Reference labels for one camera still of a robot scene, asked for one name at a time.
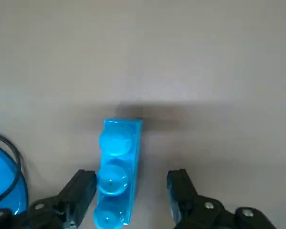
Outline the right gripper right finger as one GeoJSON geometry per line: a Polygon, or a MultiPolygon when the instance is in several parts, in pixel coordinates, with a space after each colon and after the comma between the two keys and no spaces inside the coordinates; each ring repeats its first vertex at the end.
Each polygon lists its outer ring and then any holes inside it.
{"type": "Polygon", "coordinates": [[[213,198],[199,195],[185,169],[167,173],[167,190],[175,229],[274,229],[256,208],[239,207],[234,213],[213,198]]]}

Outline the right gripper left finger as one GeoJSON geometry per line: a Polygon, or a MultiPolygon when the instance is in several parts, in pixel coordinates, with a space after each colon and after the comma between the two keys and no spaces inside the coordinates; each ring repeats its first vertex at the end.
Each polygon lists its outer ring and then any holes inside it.
{"type": "Polygon", "coordinates": [[[14,215],[0,208],[0,229],[77,229],[96,193],[95,171],[80,169],[59,194],[33,202],[14,215]]]}

